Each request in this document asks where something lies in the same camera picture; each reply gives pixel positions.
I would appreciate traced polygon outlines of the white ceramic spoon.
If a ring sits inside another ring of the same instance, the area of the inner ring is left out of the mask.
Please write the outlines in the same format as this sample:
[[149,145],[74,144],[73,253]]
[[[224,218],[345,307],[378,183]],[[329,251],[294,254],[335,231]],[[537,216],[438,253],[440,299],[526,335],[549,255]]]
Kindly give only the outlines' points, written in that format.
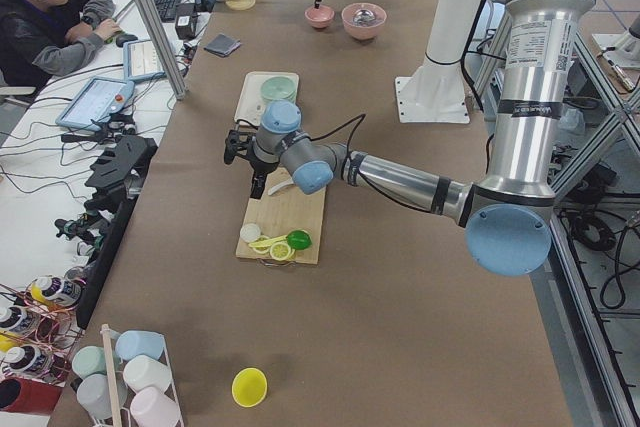
[[281,182],[275,184],[274,186],[270,187],[268,189],[267,194],[269,196],[273,196],[276,193],[278,193],[279,191],[281,191],[281,190],[283,190],[283,189],[285,189],[287,187],[293,186],[293,185],[294,185],[293,179],[292,178],[288,178],[288,179],[286,179],[284,181],[281,181]]

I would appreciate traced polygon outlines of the blue teach pendant far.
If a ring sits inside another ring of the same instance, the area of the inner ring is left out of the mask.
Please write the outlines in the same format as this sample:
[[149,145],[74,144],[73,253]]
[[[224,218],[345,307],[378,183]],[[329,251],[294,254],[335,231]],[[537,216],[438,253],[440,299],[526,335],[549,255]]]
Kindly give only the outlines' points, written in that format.
[[150,39],[125,42],[122,50],[125,80],[137,83],[165,76],[159,55]]

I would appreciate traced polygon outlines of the cream serving tray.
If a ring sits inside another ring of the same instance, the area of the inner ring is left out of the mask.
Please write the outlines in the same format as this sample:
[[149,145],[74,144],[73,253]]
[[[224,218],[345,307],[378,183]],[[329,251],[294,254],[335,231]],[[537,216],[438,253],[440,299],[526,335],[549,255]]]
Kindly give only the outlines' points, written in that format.
[[266,107],[263,106],[260,97],[260,86],[268,78],[272,76],[286,76],[291,78],[299,87],[299,75],[291,72],[270,72],[270,71],[253,71],[249,72],[244,79],[243,87],[240,93],[239,101],[234,114],[236,122],[243,120],[257,126],[260,123],[262,114]]

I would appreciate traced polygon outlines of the small pink bowl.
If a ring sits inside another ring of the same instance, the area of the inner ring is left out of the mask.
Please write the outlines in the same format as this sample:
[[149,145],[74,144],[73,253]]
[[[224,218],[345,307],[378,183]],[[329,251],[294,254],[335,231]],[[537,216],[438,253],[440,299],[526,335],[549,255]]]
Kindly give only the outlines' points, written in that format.
[[334,16],[334,9],[326,5],[320,5],[318,8],[311,6],[304,12],[305,20],[315,29],[327,28],[333,22]]

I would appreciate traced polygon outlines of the green lime toy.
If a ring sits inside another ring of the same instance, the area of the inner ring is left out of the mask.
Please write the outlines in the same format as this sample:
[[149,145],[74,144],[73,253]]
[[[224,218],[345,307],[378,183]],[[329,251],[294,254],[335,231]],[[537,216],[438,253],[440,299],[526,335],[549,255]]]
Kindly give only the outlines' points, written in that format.
[[306,250],[311,247],[310,235],[304,230],[293,230],[286,235],[286,243],[294,250]]

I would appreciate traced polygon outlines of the grey cup on rack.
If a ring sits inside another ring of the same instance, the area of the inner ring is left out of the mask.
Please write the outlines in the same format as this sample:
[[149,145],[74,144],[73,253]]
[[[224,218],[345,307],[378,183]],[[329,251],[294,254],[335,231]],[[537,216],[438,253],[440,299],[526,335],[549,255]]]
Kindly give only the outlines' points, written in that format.
[[91,416],[103,420],[112,417],[109,382],[105,374],[86,377],[76,391],[76,399]]

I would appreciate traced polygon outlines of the blue teach pendant near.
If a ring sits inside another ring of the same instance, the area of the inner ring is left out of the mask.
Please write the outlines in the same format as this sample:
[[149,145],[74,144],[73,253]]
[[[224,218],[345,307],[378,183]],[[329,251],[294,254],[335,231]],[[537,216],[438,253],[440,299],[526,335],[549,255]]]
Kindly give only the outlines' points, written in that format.
[[130,80],[93,77],[59,114],[55,123],[76,130],[98,131],[101,123],[122,111],[133,96]]

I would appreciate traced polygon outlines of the lemon slice near lime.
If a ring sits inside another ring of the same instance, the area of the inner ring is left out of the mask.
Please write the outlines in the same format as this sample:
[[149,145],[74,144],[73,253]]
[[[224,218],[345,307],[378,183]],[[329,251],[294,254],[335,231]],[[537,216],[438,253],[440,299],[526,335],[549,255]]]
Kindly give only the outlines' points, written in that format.
[[275,261],[289,260],[295,254],[295,250],[285,241],[272,244],[269,248],[269,255]]

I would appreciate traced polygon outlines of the aluminium frame post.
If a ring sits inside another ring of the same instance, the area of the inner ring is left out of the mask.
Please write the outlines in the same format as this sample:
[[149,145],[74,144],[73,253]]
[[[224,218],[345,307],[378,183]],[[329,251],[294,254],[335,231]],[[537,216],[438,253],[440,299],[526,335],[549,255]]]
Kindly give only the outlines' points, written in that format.
[[153,0],[134,0],[134,3],[159,56],[176,100],[181,101],[187,92],[186,84],[154,2]]

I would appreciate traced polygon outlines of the wooden cutting board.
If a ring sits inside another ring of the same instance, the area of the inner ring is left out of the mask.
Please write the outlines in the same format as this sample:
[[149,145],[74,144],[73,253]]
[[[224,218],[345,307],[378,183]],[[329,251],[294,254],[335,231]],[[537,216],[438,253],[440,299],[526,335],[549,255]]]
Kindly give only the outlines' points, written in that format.
[[269,174],[262,198],[248,200],[240,226],[256,223],[262,234],[268,237],[288,234],[293,230],[306,231],[311,237],[312,245],[306,250],[298,251],[294,261],[317,265],[327,188],[306,195],[294,184],[273,196],[267,194],[270,187],[288,178],[291,176],[283,167]]

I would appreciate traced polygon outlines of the blue teach pendant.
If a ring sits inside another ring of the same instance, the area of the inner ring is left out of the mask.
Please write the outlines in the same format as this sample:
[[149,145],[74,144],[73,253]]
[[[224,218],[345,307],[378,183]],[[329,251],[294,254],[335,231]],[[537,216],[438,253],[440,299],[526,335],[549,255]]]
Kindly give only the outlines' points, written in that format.
[[122,50],[125,80],[137,83],[165,76],[159,55],[150,39],[125,42]]
[[93,77],[59,114],[55,123],[76,130],[98,131],[101,123],[122,111],[133,96],[130,80]]

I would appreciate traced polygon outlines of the black slotted stand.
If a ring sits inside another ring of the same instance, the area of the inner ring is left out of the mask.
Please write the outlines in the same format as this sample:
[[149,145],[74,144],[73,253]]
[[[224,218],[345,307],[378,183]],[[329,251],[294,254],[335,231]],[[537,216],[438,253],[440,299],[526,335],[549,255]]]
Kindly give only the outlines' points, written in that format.
[[85,209],[115,213],[122,202],[132,198],[131,174],[144,181],[157,150],[153,138],[139,135],[124,135],[115,146],[107,147],[90,166],[93,173],[85,186],[94,188],[95,192],[84,203]]

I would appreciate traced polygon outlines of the stacked green bowls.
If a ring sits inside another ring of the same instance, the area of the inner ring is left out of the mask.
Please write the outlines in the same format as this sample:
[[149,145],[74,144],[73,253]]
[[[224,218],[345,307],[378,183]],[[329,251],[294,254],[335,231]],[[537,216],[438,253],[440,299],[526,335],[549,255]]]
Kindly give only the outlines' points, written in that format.
[[264,107],[279,100],[294,102],[297,97],[296,83],[286,76],[272,76],[261,84],[260,97]]

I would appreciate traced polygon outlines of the blue cup on rack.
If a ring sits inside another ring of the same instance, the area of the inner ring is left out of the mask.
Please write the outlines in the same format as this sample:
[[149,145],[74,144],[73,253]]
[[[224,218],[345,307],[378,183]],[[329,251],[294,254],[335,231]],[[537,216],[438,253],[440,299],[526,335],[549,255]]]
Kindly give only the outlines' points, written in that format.
[[128,330],[117,338],[115,351],[117,356],[125,362],[131,361],[139,355],[159,360],[164,352],[164,346],[164,336],[160,333]]

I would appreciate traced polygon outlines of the seated person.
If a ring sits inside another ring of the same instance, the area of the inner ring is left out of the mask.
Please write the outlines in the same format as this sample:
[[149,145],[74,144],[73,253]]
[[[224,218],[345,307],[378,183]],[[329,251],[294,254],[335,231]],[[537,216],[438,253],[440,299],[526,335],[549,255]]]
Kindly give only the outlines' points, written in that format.
[[119,35],[112,0],[1,0],[1,74],[10,87],[44,87],[89,64]]

